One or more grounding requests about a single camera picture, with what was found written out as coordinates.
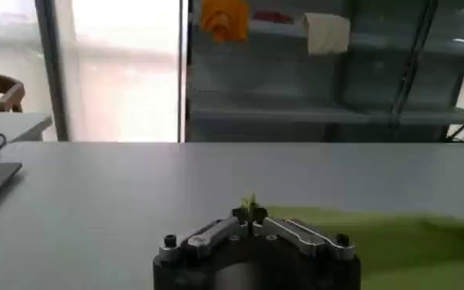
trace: orange object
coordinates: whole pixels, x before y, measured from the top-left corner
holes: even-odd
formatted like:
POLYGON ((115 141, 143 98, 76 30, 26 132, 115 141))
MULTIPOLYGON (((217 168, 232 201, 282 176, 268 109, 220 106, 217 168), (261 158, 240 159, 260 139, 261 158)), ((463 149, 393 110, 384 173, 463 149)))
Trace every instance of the orange object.
POLYGON ((249 6, 241 0, 203 0, 200 27, 214 41, 245 41, 249 6))

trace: small green object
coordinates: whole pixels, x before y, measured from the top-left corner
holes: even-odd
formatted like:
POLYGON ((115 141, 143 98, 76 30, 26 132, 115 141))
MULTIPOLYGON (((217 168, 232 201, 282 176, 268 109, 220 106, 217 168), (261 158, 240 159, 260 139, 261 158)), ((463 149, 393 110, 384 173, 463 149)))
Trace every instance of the small green object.
POLYGON ((256 194, 251 193, 248 197, 244 197, 240 200, 240 207, 247 210, 247 214, 250 213, 251 206, 256 205, 256 194))

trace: chair backrest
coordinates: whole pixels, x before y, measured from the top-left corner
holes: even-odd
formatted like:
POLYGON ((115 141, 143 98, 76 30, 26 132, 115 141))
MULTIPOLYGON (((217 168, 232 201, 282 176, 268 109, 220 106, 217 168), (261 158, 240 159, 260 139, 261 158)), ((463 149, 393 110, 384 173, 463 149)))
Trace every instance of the chair backrest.
POLYGON ((14 78, 0 75, 0 112, 23 112, 21 100, 25 96, 24 85, 14 78))

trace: white table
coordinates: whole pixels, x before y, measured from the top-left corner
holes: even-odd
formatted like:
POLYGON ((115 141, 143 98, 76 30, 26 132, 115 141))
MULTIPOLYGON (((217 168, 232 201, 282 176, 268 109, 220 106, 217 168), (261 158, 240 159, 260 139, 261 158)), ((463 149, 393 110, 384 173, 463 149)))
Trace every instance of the white table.
POLYGON ((40 141, 51 124, 51 117, 44 113, 0 113, 0 133, 8 142, 40 141))
POLYGON ((152 285, 167 233, 260 203, 464 218, 464 145, 12 143, 0 289, 152 285))

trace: red object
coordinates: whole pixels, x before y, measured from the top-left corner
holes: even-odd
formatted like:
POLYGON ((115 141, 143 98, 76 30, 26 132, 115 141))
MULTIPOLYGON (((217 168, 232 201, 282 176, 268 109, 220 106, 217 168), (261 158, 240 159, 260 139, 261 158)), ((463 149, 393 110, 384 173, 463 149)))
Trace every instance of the red object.
POLYGON ((293 24, 293 18, 274 11, 257 11, 254 13, 253 19, 274 23, 293 24))

